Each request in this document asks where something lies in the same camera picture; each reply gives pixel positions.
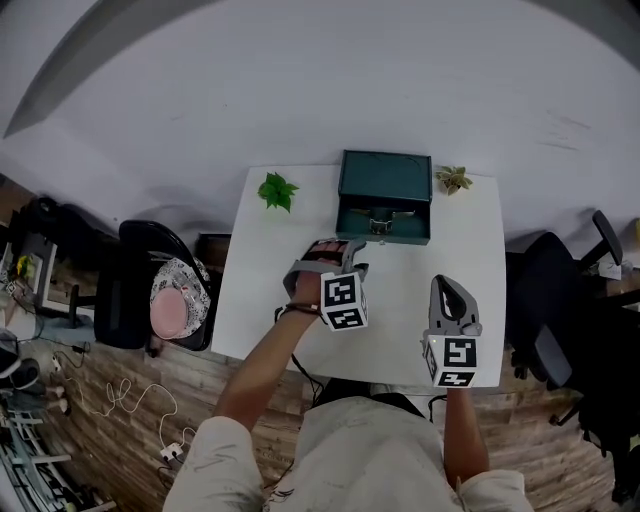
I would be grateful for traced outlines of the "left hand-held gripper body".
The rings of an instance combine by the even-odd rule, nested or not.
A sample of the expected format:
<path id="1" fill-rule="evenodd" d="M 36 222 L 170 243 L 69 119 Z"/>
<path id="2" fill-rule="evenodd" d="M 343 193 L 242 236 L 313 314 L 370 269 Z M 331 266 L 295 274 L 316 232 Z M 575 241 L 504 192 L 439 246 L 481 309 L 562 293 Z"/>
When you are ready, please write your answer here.
<path id="1" fill-rule="evenodd" d="M 355 271 L 343 271 L 340 266 L 299 260 L 283 280 L 290 298 L 295 293 L 300 271 L 320 275 L 321 297 L 317 306 L 303 306 L 319 315 L 333 332 L 360 329 L 368 326 L 368 306 L 363 282 Z"/>

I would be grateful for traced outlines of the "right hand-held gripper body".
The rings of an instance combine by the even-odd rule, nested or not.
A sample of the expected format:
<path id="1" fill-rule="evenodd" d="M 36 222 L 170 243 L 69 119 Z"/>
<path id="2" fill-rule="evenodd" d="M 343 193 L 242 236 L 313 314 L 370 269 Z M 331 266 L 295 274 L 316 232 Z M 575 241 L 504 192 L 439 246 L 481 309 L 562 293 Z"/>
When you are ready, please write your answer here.
<path id="1" fill-rule="evenodd" d="M 479 323 L 467 324 L 450 333 L 427 329 L 421 340 L 423 358 L 436 388 L 471 388 L 478 373 Z"/>

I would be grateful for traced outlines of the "person's left hand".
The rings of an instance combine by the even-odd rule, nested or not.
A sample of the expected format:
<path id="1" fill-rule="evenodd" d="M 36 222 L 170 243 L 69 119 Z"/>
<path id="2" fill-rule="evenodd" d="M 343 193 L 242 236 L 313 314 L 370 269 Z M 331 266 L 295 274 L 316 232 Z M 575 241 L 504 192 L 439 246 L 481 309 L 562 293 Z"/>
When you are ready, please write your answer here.
<path id="1" fill-rule="evenodd" d="M 302 260 L 339 266 L 342 264 L 345 247 L 346 243 L 340 240 L 318 242 L 307 251 Z M 320 275 L 314 272 L 300 271 L 291 301 L 294 303 L 318 304 L 320 297 Z"/>

